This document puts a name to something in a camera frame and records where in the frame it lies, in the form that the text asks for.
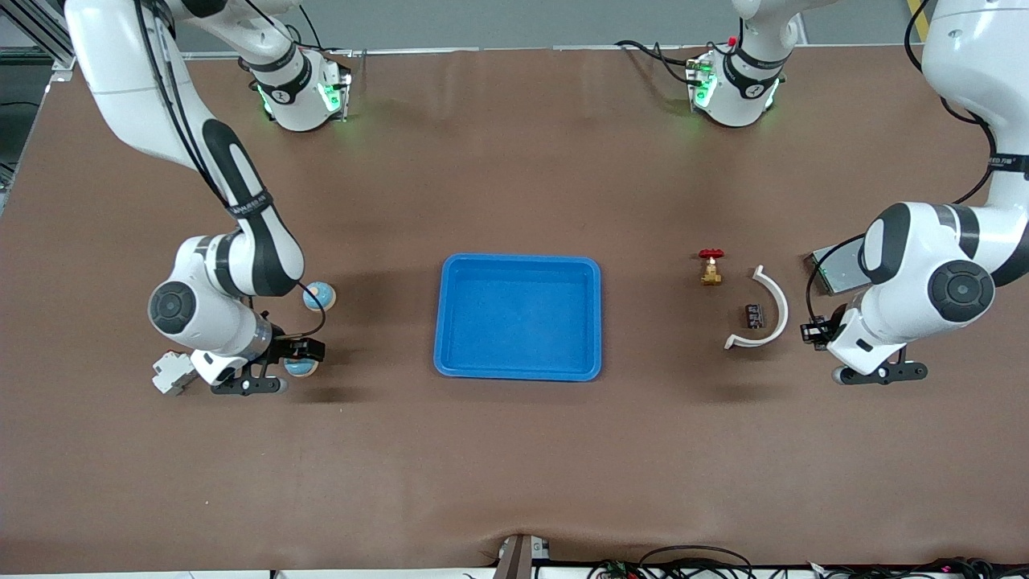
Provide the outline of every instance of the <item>brown work surface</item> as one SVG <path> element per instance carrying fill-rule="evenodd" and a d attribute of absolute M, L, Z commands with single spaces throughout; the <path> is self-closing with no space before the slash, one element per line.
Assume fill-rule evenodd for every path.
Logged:
<path fill-rule="evenodd" d="M 151 289 L 179 243 L 233 221 L 196 173 L 118 142 L 80 75 L 52 86 L 0 226 L 0 571 L 475 566 L 516 532 L 556 558 L 671 543 L 760 564 L 1027 558 L 1029 283 L 916 343 L 923 383 L 838 387 L 797 333 L 803 254 L 895 201 L 957 197 L 984 168 L 979 129 L 899 47 L 797 50 L 743 130 L 689 113 L 638 53 L 355 66 L 351 120 L 291 134 L 236 63 L 190 65 L 307 279 L 339 292 L 327 362 L 249 399 L 150 386 L 174 346 L 147 321 Z M 699 282 L 712 246 L 720 287 Z M 595 258 L 600 377 L 439 376 L 439 270 L 459 251 Z M 774 311 L 757 263 L 788 330 L 725 352 L 745 304 Z M 258 307 L 288 331 L 317 322 L 295 294 Z"/>

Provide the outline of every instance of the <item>white curved pipe clamp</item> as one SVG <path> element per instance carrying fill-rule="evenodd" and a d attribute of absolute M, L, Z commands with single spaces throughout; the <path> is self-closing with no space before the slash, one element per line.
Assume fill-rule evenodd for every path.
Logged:
<path fill-rule="evenodd" d="M 786 295 L 782 292 L 782 287 L 775 282 L 774 279 L 765 275 L 765 265 L 757 265 L 754 267 L 754 281 L 757 281 L 764 285 L 772 297 L 775 298 L 775 305 L 779 309 L 779 321 L 775 325 L 775 331 L 772 332 L 767 338 L 761 338 L 760 340 L 750 340 L 747 338 L 741 338 L 736 334 L 733 334 L 725 340 L 725 350 L 733 347 L 743 347 L 745 349 L 756 349 L 757 347 L 764 347 L 765 345 L 771 342 L 778 338 L 782 331 L 786 329 L 786 322 L 789 318 L 789 304 L 786 303 Z"/>

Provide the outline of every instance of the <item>blue plastic tray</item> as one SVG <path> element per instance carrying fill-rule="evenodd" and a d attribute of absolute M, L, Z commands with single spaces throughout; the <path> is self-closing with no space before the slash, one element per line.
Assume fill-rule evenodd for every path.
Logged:
<path fill-rule="evenodd" d="M 443 263 L 445 376 L 584 383 L 600 373 L 600 267 L 588 257 L 457 253 Z"/>

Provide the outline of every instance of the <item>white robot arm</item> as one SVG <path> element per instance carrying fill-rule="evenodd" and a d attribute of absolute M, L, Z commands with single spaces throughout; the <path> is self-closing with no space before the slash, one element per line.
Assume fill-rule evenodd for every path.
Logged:
<path fill-rule="evenodd" d="M 838 0 L 733 0 L 740 35 L 696 59 L 694 107 L 726 126 L 751 124 L 772 106 L 780 73 L 800 37 L 796 14 Z"/>
<path fill-rule="evenodd" d="M 873 281 L 837 316 L 827 350 L 868 375 L 909 342 L 964 328 L 994 291 L 1029 272 L 1029 0 L 939 0 L 923 51 L 926 80 L 982 117 L 997 153 L 983 207 L 899 203 L 868 227 Z"/>
<path fill-rule="evenodd" d="M 196 351 L 191 360 L 205 381 L 229 383 L 219 394 L 281 391 L 285 383 L 264 369 L 252 381 L 238 373 L 254 361 L 267 367 L 281 358 L 320 360 L 324 346 L 284 336 L 241 300 L 288 294 L 304 274 L 304 254 L 239 138 L 198 96 L 171 36 L 170 10 L 161 0 L 68 0 L 65 15 L 83 76 L 114 134 L 201 172 L 238 224 L 180 246 L 170 277 L 150 298 L 151 323 Z"/>
<path fill-rule="evenodd" d="M 301 50 L 273 19 L 300 0 L 166 0 L 176 23 L 220 38 L 257 80 L 270 115 L 290 131 L 310 131 L 345 113 L 350 71 Z"/>

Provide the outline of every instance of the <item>green led light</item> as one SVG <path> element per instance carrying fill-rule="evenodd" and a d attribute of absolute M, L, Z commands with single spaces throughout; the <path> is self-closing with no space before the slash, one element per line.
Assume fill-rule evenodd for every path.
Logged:
<path fill-rule="evenodd" d="M 260 95 L 260 102 L 264 104 L 264 112 L 272 114 L 272 105 L 268 104 L 268 95 L 264 94 L 264 89 L 257 86 L 257 94 Z"/>
<path fill-rule="evenodd" d="M 325 85 L 318 83 L 318 87 L 321 89 L 322 100 L 325 101 L 325 107 L 328 108 L 329 112 L 335 112 L 340 110 L 340 91 L 336 91 L 331 85 Z"/>
<path fill-rule="evenodd" d="M 711 95 L 714 94 L 715 86 L 718 85 L 718 77 L 714 74 L 709 74 L 708 77 L 697 87 L 697 96 L 694 98 L 694 103 L 703 108 L 711 102 Z"/>
<path fill-rule="evenodd" d="M 772 99 L 775 98 L 775 89 L 779 87 L 779 81 L 776 80 L 772 87 L 769 88 L 769 100 L 765 101 L 765 110 L 772 107 Z"/>

